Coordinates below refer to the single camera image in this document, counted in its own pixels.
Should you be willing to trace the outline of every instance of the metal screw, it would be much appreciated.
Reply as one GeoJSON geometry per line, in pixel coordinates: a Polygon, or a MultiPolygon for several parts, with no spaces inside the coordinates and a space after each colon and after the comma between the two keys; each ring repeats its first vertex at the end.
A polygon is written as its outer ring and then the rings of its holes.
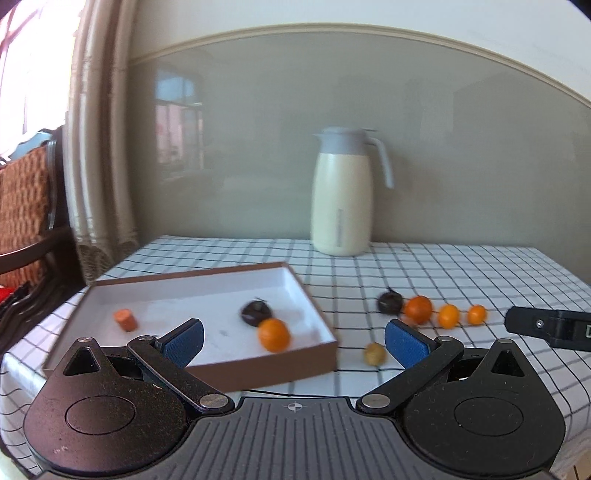
{"type": "Polygon", "coordinates": [[[361,403],[367,408],[384,408],[390,405],[390,399],[381,393],[372,393],[364,396],[361,403]]]}
{"type": "Polygon", "coordinates": [[[209,395],[204,395],[201,397],[201,400],[199,400],[199,403],[203,408],[209,408],[211,410],[225,407],[228,402],[228,397],[219,393],[210,393],[209,395]]]}

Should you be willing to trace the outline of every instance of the jug handle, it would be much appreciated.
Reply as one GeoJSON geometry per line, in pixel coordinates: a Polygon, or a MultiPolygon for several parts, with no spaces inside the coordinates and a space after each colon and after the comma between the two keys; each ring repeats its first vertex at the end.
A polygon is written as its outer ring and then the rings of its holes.
{"type": "Polygon", "coordinates": [[[394,188],[394,175],[392,174],[392,164],[388,157],[388,152],[386,151],[386,146],[381,140],[378,140],[374,137],[368,137],[366,143],[369,145],[374,145],[379,152],[379,159],[382,162],[382,169],[384,171],[384,180],[387,188],[393,189],[394,188]]]}

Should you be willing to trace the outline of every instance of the carrot piece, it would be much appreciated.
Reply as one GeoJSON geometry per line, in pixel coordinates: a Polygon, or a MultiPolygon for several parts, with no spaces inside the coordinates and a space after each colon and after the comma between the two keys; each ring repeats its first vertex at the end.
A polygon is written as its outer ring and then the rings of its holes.
{"type": "Polygon", "coordinates": [[[129,309],[117,310],[113,314],[113,318],[126,332],[133,332],[138,327],[138,322],[129,309]]]}

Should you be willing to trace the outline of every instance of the wall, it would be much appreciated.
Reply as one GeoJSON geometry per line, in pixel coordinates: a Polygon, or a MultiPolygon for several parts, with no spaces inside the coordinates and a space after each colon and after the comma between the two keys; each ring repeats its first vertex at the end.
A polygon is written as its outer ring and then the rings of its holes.
{"type": "Polygon", "coordinates": [[[568,0],[141,0],[131,56],[242,29],[296,24],[436,35],[525,64],[591,100],[591,22],[568,0]]]}
{"type": "Polygon", "coordinates": [[[502,64],[380,35],[264,35],[135,65],[142,238],[308,238],[312,134],[328,125],[375,128],[389,149],[397,188],[374,158],[374,239],[532,245],[591,280],[591,109],[502,64]]]}

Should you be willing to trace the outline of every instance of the gray wall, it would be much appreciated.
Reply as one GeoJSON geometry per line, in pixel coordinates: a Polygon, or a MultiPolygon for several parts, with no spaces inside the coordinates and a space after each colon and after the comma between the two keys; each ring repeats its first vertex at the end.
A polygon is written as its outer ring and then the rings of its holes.
{"type": "Polygon", "coordinates": [[[142,239],[308,238],[312,133],[328,125],[375,128],[389,148],[397,188],[374,158],[375,240],[534,246],[591,280],[591,109],[493,61],[370,34],[245,38],[134,66],[142,239]],[[175,113],[157,121],[155,92],[175,82],[158,81],[163,72],[186,79],[177,102],[192,105],[158,107],[187,111],[181,124],[175,113]],[[168,158],[162,139],[180,129],[190,141],[173,169],[158,150],[168,158]]]}

